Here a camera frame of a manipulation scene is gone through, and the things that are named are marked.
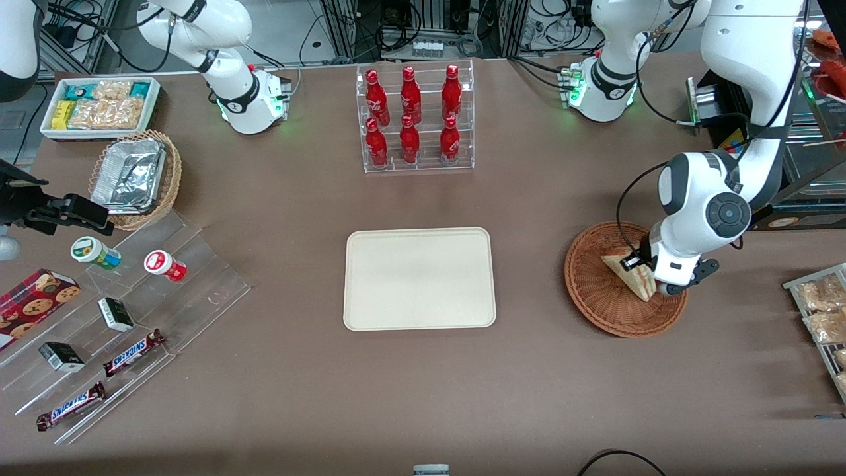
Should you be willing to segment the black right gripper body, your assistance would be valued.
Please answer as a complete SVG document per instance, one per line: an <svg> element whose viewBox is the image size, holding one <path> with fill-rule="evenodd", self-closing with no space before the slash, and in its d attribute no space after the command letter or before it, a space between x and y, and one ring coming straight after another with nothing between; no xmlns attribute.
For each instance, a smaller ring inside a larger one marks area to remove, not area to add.
<svg viewBox="0 0 846 476"><path fill-rule="evenodd" d="M47 180L40 180L15 165L1 160L1 223L12 225L25 219L34 209L48 202L42 187Z"/></svg>

